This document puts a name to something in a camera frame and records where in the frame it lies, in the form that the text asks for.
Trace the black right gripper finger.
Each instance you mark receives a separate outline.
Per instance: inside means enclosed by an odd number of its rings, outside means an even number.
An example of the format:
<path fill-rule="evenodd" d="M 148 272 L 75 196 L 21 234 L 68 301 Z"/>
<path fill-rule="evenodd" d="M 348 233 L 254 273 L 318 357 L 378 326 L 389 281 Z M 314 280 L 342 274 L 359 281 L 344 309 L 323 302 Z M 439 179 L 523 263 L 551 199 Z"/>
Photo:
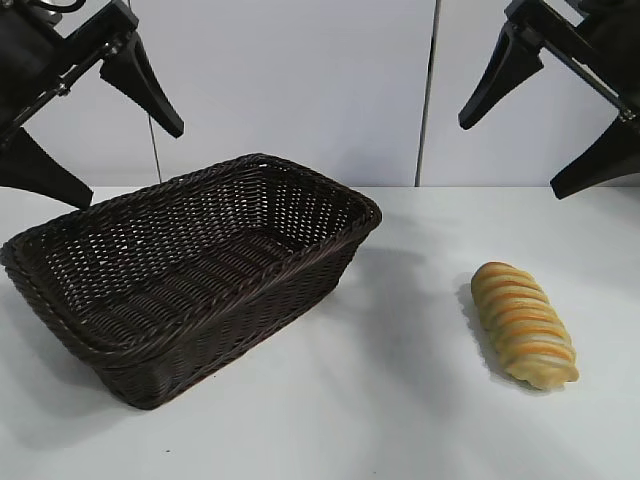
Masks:
<path fill-rule="evenodd" d="M 459 125 L 468 130 L 501 99 L 543 67 L 541 37 L 528 27 L 506 21 L 489 63 L 469 100 L 458 114 Z"/>
<path fill-rule="evenodd" d="M 639 122 L 616 118 L 581 155 L 550 181 L 558 199 L 639 172 Z"/>

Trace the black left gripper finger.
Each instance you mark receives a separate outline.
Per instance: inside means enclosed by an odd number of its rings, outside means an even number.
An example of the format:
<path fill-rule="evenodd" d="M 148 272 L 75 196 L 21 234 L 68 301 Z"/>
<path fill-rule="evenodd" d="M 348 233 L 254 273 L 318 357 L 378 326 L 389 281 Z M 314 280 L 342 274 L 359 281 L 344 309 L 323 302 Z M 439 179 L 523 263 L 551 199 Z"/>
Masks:
<path fill-rule="evenodd" d="M 131 35 L 116 54 L 105 59 L 99 73 L 172 137 L 184 134 L 184 121 L 161 88 L 139 35 Z"/>
<path fill-rule="evenodd" d="M 1 186 L 75 208 L 88 208 L 93 199 L 93 191 L 50 157 L 23 128 L 1 144 Z"/>

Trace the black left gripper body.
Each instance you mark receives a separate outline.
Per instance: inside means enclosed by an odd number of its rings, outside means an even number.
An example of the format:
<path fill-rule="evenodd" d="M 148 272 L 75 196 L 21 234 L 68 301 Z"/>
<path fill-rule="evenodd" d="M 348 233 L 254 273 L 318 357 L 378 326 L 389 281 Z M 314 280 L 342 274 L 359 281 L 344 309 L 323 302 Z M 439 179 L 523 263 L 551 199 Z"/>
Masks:
<path fill-rule="evenodd" d="M 96 63 L 115 56 L 139 25 L 123 1 L 109 1 L 67 36 L 56 26 L 84 1 L 1 3 L 1 142 Z"/>

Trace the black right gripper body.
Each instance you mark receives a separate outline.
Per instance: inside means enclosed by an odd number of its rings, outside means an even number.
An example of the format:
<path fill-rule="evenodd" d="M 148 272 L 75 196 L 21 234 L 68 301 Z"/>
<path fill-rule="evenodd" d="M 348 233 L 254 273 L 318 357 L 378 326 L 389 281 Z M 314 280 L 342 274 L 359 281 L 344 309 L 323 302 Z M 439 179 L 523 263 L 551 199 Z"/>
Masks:
<path fill-rule="evenodd" d="M 639 119 L 639 3 L 573 1 L 583 14 L 571 24 L 544 1 L 513 1 L 508 21 L 603 96 L 627 121 Z"/>

